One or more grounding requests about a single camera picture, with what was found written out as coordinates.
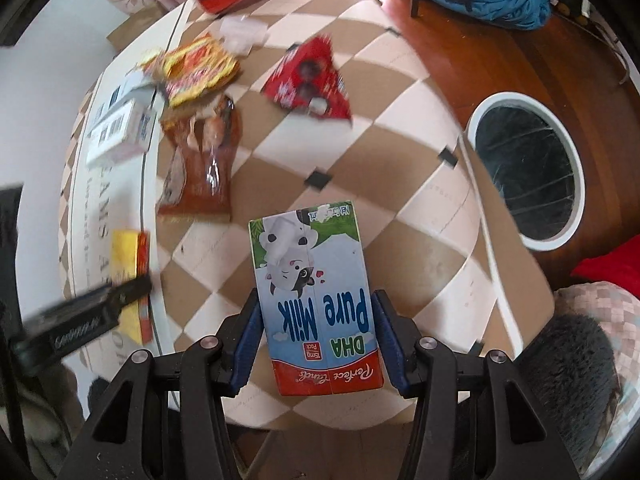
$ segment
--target barcode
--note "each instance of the barcode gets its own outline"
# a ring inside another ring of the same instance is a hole
[[[122,118],[124,116],[120,115],[118,118],[111,123],[111,129],[109,130],[109,136],[111,137],[115,132],[119,131],[122,126]]]
[[[140,126],[138,127],[139,129],[139,136],[141,140],[145,140],[146,139],[146,127],[149,126],[149,119],[151,118],[150,115],[148,114],[143,114],[142,118],[140,119]]]
[[[105,124],[104,128],[100,132],[100,139],[98,139],[98,144],[101,144],[103,142],[103,140],[106,139],[106,137],[107,137],[107,129],[108,129],[108,125]]]

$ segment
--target cardboard box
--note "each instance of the cardboard box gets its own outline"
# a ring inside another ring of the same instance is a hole
[[[249,223],[255,279],[283,396],[383,385],[353,204],[338,202]]]
[[[109,40],[109,43],[120,53],[165,14],[166,9],[162,5],[158,2],[152,2],[138,12],[130,15],[107,36],[107,40]]]

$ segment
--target wooden floor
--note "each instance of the wooden floor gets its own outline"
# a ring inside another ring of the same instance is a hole
[[[572,136],[586,206],[565,246],[536,254],[553,290],[575,283],[569,273],[581,259],[640,232],[640,97],[630,82],[618,85],[624,70],[606,46],[559,16],[540,30],[515,32],[429,1],[414,19],[409,0],[381,1],[463,126],[485,97],[516,91],[550,108]]]

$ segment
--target milk carton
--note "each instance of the milk carton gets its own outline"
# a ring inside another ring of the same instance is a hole
[[[351,202],[249,222],[269,354],[284,396],[383,384]]]
[[[148,152],[155,118],[151,108],[135,99],[122,105],[92,130],[86,166],[109,168]]]
[[[111,117],[112,114],[116,113],[125,103],[132,99],[135,99],[145,108],[150,107],[156,94],[157,86],[142,68],[135,67],[130,70],[125,74],[116,89],[113,90],[109,99],[98,107],[94,115],[94,128],[105,119]]]

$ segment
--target white wall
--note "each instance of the white wall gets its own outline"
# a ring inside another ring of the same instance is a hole
[[[126,15],[107,0],[51,0],[17,45],[0,48],[0,186],[24,183],[17,279],[23,317],[62,297],[58,202],[78,105],[111,62]]]

